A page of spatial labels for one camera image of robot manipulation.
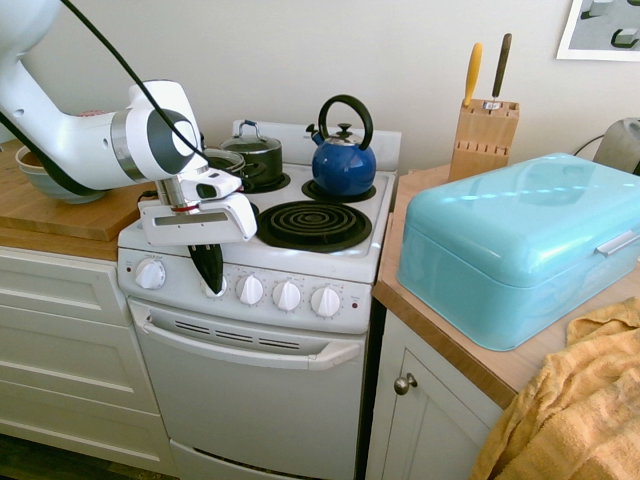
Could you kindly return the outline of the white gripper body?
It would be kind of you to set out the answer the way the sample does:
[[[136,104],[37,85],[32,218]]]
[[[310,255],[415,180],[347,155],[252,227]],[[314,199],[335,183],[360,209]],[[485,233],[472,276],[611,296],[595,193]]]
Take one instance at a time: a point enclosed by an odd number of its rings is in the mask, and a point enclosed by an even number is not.
[[[187,213],[174,212],[159,200],[142,201],[138,208],[143,231],[152,246],[248,241],[257,232],[251,204],[241,193],[203,202]]]

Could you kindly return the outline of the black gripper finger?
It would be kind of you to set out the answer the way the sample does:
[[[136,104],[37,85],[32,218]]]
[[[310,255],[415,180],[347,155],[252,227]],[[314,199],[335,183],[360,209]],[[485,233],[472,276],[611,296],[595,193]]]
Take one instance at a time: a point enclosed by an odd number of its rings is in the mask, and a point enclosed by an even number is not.
[[[201,279],[208,285],[208,264],[207,264],[207,246],[206,245],[190,245],[188,247],[191,260],[201,276]]]
[[[206,283],[209,288],[219,294],[223,284],[223,257],[219,245],[206,245]]]

